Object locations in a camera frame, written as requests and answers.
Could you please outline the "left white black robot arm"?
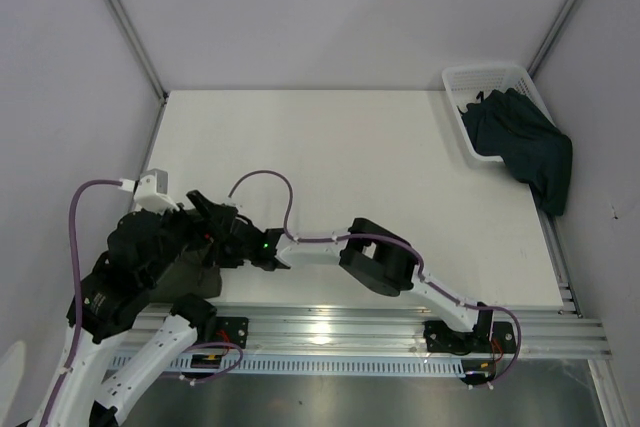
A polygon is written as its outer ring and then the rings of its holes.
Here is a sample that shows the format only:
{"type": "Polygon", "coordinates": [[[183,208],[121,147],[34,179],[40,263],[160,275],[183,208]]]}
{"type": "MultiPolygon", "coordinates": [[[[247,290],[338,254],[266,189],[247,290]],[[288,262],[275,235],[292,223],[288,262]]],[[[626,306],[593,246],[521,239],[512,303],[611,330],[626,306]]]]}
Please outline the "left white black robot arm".
{"type": "Polygon", "coordinates": [[[140,210],[118,222],[106,251],[78,285],[59,371],[30,425],[120,426],[174,358],[215,339],[216,308],[184,294],[131,361],[114,376],[105,375],[165,272],[183,253],[210,244],[206,226],[200,214],[182,209],[140,210]]]}

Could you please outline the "olive green shorts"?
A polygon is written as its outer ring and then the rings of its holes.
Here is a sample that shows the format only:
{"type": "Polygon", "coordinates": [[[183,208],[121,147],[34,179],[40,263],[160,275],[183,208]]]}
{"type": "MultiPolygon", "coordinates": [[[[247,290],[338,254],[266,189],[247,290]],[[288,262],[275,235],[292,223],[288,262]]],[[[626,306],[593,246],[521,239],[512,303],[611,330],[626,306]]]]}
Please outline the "olive green shorts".
{"type": "Polygon", "coordinates": [[[204,299],[222,293],[220,269],[207,261],[208,249],[184,252],[164,273],[150,294],[151,303],[173,304],[186,294],[204,299]]]}

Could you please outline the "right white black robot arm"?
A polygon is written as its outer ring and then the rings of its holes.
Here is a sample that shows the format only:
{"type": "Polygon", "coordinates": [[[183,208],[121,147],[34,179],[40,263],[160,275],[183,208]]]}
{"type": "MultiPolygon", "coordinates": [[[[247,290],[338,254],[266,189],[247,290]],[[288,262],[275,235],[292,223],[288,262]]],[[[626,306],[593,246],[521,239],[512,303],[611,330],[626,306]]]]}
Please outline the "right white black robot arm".
{"type": "Polygon", "coordinates": [[[439,319],[425,325],[426,340],[462,355],[490,344],[493,313],[471,304],[427,278],[419,253],[404,239],[373,221],[358,217],[345,230],[324,237],[300,237],[281,228],[261,230],[238,208],[218,204],[192,190],[187,199],[201,217],[204,239],[211,243],[207,262],[220,268],[250,264],[266,272],[311,266],[341,268],[371,292],[412,296],[439,319]]]}

